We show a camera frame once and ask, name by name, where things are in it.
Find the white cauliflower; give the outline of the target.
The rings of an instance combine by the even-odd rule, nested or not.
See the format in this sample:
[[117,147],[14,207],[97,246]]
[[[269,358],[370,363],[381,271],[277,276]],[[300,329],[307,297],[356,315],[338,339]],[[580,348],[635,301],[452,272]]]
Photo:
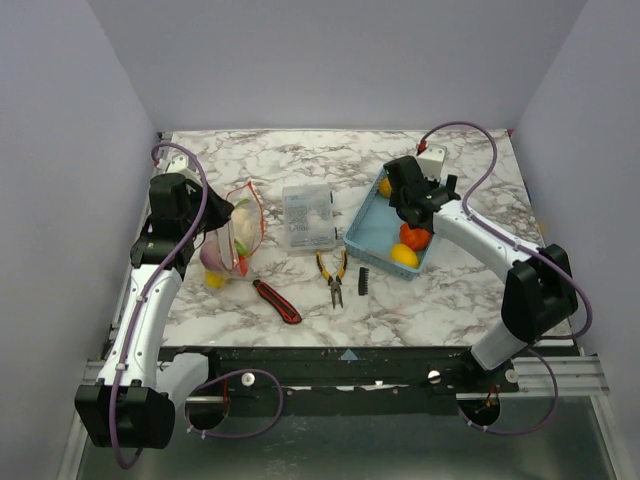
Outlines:
[[238,202],[232,212],[234,245],[239,255],[247,256],[255,238],[255,225],[251,212],[246,208],[248,200]]

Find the purple onion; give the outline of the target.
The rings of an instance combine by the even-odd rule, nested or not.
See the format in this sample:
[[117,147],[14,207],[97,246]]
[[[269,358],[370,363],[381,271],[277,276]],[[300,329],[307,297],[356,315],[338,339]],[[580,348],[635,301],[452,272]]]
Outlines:
[[203,243],[200,248],[199,259],[203,267],[209,271],[222,271],[225,267],[219,243],[214,240]]

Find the clear zip top bag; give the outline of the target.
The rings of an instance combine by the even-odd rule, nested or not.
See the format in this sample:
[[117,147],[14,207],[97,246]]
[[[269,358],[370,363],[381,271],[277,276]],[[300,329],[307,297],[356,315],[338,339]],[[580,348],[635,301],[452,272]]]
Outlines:
[[265,233],[263,205],[251,180],[229,191],[226,200],[234,206],[231,221],[208,232],[199,252],[204,284],[213,289],[248,277],[251,258]]

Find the orange carrot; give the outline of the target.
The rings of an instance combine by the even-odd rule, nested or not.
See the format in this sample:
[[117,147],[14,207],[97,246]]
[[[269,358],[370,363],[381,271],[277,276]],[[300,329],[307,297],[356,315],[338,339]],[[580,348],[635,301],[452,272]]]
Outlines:
[[248,259],[242,255],[240,255],[238,259],[239,259],[239,262],[238,262],[239,275],[241,277],[245,277],[248,274],[248,270],[249,270]]

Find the red black utility knife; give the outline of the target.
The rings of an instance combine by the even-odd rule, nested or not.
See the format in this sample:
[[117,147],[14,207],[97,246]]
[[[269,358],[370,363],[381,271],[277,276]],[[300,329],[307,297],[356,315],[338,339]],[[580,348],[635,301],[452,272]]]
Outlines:
[[271,305],[278,313],[281,320],[288,325],[297,325],[302,321],[300,313],[284,297],[266,282],[256,279],[252,282],[258,295]]

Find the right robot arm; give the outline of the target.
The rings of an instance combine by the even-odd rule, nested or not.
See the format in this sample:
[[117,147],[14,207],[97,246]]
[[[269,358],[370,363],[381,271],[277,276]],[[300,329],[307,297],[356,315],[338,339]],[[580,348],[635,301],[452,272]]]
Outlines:
[[384,165],[391,185],[389,205],[412,228],[429,231],[471,254],[504,284],[501,320],[470,349],[460,379],[480,392],[496,380],[496,368],[571,316],[578,308],[567,253],[513,236],[464,204],[457,177],[437,185],[423,176],[417,159]]

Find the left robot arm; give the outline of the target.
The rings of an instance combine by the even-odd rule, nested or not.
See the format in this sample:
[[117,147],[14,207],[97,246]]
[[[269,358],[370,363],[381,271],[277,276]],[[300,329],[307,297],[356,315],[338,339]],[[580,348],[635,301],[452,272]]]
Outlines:
[[153,177],[150,213],[131,252],[128,294],[116,339],[96,381],[79,386],[75,408],[97,447],[162,449],[176,412],[195,390],[214,393],[220,368],[180,354],[159,368],[169,310],[195,252],[196,238],[225,226],[233,206],[193,172]]

